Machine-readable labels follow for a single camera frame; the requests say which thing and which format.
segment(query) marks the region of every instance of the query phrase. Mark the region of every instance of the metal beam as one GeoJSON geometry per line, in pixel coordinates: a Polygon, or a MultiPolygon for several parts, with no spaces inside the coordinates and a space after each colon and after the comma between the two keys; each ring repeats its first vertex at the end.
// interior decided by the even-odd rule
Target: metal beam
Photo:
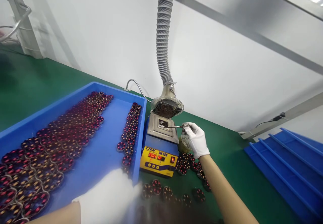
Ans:
{"type": "Polygon", "coordinates": [[[285,115],[286,115],[285,118],[282,118],[278,121],[273,121],[273,122],[268,122],[268,123],[262,124],[262,125],[258,126],[257,128],[241,135],[241,137],[243,139],[252,139],[256,136],[259,136],[262,133],[265,133],[265,132],[285,123],[286,121],[296,118],[297,116],[300,116],[300,115],[302,115],[312,109],[315,109],[321,105],[323,105],[323,92],[306,100],[305,102],[287,110],[285,112],[285,115]]]}
{"type": "MultiPolygon", "coordinates": [[[[23,0],[8,0],[10,3],[11,9],[13,11],[14,17],[16,21],[19,21],[20,18],[26,13],[25,8],[20,6],[19,3],[24,3],[23,0]]],[[[23,52],[27,55],[31,55],[34,58],[43,58],[41,51],[39,49],[35,33],[31,26],[29,18],[25,18],[23,22],[21,22],[19,27],[19,40],[21,43],[21,47],[23,52]]]]}
{"type": "Polygon", "coordinates": [[[198,13],[205,15],[206,17],[219,22],[220,24],[238,32],[241,35],[259,43],[267,47],[268,49],[285,56],[286,58],[318,73],[323,75],[323,66],[320,64],[311,61],[304,56],[290,50],[287,47],[284,47],[277,42],[268,39],[267,37],[259,34],[258,32],[254,31],[252,27],[248,27],[241,23],[241,21],[237,20],[234,17],[228,17],[196,0],[175,0],[198,13]]]}

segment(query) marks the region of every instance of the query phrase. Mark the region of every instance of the forearm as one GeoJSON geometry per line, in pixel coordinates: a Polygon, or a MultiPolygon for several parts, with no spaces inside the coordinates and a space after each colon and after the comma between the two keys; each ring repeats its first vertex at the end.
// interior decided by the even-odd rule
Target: forearm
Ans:
{"type": "Polygon", "coordinates": [[[57,211],[42,216],[30,224],[81,224],[81,211],[79,202],[73,202],[57,211]]]}
{"type": "Polygon", "coordinates": [[[258,223],[238,194],[231,187],[210,155],[199,158],[212,193],[226,224],[258,223]]]}

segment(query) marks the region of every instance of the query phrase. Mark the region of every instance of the stacked blue trays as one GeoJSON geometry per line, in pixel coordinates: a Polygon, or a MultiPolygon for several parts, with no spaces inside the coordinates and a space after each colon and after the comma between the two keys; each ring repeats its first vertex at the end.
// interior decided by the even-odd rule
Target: stacked blue trays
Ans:
{"type": "Polygon", "coordinates": [[[323,223],[323,144],[281,130],[245,152],[304,223],[323,223]]]}

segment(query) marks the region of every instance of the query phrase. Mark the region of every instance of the brand logo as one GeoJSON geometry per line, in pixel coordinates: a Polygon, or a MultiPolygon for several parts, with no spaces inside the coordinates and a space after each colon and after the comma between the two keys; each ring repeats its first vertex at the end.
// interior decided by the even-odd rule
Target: brand logo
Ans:
{"type": "Polygon", "coordinates": [[[150,151],[150,152],[155,152],[156,149],[154,148],[150,148],[150,147],[146,147],[146,150],[150,151]]]}

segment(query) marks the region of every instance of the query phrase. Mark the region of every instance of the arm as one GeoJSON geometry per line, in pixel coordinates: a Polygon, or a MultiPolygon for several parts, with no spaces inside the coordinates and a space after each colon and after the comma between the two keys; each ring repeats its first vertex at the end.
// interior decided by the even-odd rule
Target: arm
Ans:
{"type": "Polygon", "coordinates": [[[199,158],[226,224],[258,223],[210,155],[199,158]]]}
{"type": "Polygon", "coordinates": [[[204,131],[195,123],[187,122],[183,123],[183,125],[185,132],[189,136],[194,157],[198,158],[202,164],[224,222],[226,224],[258,223],[211,158],[206,145],[204,131]]]}
{"type": "Polygon", "coordinates": [[[141,184],[133,187],[132,180],[121,169],[116,169],[71,204],[31,224],[120,223],[128,206],[140,193],[141,184]]]}
{"type": "Polygon", "coordinates": [[[30,222],[30,224],[81,224],[81,209],[79,202],[73,202],[48,215],[30,222]]]}

